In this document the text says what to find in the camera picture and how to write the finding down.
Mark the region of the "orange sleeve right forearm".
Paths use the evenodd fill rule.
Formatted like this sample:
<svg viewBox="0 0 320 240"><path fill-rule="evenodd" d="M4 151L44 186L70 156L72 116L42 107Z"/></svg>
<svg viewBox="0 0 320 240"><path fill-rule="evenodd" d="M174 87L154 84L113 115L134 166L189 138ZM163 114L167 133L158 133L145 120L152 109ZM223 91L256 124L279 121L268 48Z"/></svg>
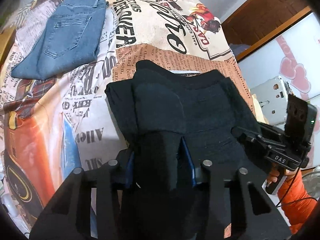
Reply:
<svg viewBox="0 0 320 240"><path fill-rule="evenodd" d="M317 204L317 200L307 193L300 171L295 179L283 183L278 190L278 198L283 199L281 209L291 224L292 234L297 233Z"/></svg>

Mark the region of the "right hand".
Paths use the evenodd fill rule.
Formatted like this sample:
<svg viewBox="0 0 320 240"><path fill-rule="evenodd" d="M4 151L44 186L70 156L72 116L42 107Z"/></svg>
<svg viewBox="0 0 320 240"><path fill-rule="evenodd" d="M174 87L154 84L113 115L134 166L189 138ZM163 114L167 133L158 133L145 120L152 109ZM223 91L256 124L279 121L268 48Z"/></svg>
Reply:
<svg viewBox="0 0 320 240"><path fill-rule="evenodd" d="M297 170L294 170L294 171L285 170L284 176L286 176L286 181L292 180L292 178L295 176L296 172L297 172ZM276 183L279 177L280 177L279 168L273 167L267 176L266 185L268 186L271 183Z"/></svg>

